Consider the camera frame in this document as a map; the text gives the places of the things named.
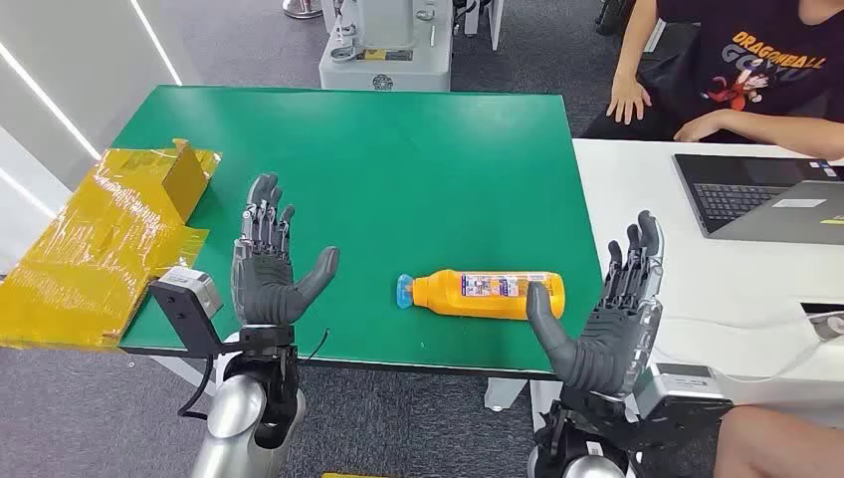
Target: blue bottle cap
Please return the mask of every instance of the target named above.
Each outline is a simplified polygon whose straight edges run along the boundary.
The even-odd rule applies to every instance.
[[[413,285],[413,278],[407,274],[398,276],[396,283],[396,304],[399,309],[407,309],[413,305],[413,293],[408,292],[407,288]]]

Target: person's hand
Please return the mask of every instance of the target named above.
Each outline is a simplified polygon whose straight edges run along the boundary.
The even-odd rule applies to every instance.
[[[692,119],[683,124],[683,127],[674,134],[674,141],[698,142],[711,134],[715,134],[725,127],[725,121],[728,115],[732,113],[732,110],[716,110]]]
[[[609,102],[607,116],[615,112],[615,122],[624,120],[630,124],[633,113],[641,120],[645,117],[645,106],[651,106],[651,96],[645,87],[636,81],[636,77],[616,76],[612,81],[612,99]]]
[[[339,249],[326,247],[316,264],[294,282],[290,262],[293,206],[277,214],[282,190],[276,174],[261,174],[252,184],[241,217],[241,237],[232,258],[232,297],[242,324],[292,324],[331,282]]]

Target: gray robotic hand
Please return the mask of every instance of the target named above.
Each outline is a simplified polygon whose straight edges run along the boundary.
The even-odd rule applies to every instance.
[[[290,261],[290,223],[295,209],[279,212],[282,189],[276,174],[261,174],[249,189],[241,235],[232,254],[232,299],[241,324],[294,323],[331,282],[339,249],[326,247],[316,265],[294,282]]]
[[[566,386],[622,398],[647,365],[662,316],[664,239],[657,220],[639,213],[630,225],[627,261],[618,242],[609,243],[610,264],[603,293],[579,338],[570,337],[551,312],[548,290],[531,282],[527,319]]]

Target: plastic bottle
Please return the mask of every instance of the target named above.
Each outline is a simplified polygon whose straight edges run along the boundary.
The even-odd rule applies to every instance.
[[[545,284],[553,313],[560,317],[565,305],[562,278],[551,272],[456,272],[451,269],[428,277],[402,274],[396,285],[396,302],[402,309],[427,307],[447,316],[526,320],[528,283]]]

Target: white table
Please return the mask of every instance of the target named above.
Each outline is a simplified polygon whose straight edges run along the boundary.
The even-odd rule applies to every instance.
[[[665,276],[659,298],[665,310],[652,360],[767,377],[817,341],[800,301],[844,304],[844,246],[706,239],[672,160],[678,152],[797,154],[764,145],[596,139],[576,139],[574,149],[602,270],[609,261],[606,244],[625,239],[639,211],[649,209],[662,224]],[[792,322],[737,330],[684,318],[746,328]],[[844,340],[824,345],[778,379],[739,383],[720,377],[719,384],[735,403],[766,404],[844,426]],[[547,410],[558,388],[533,383],[534,411]]]

